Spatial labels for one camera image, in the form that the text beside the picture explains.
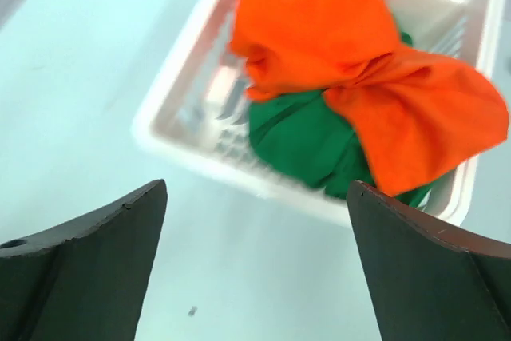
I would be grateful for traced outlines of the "orange t shirt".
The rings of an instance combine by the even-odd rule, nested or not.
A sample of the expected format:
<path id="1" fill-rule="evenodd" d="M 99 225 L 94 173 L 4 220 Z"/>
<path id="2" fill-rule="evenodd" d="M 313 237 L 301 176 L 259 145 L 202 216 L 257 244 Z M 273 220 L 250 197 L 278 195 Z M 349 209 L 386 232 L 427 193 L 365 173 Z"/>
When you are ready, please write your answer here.
<path id="1" fill-rule="evenodd" d="M 253 152 L 328 196 L 361 180 L 416 206 L 508 136 L 491 82 L 414 49 L 385 0 L 238 0 L 230 48 L 251 81 Z"/>

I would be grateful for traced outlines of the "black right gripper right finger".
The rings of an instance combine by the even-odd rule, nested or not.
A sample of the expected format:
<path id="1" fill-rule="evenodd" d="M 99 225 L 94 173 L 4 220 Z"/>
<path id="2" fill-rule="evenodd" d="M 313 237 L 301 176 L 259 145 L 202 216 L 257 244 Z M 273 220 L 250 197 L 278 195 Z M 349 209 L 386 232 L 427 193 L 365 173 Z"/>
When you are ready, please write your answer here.
<path id="1" fill-rule="evenodd" d="M 510 245 L 361 181 L 347 207 L 384 340 L 508 340 Z"/>

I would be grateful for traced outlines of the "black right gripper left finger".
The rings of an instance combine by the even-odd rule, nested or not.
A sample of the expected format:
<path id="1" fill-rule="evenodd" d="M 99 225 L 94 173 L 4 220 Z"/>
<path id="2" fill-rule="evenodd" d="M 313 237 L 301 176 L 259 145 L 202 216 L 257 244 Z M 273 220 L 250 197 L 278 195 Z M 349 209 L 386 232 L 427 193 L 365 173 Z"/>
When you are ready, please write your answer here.
<path id="1" fill-rule="evenodd" d="M 3 340 L 133 340 L 168 202 L 153 180 L 1 245 Z"/>

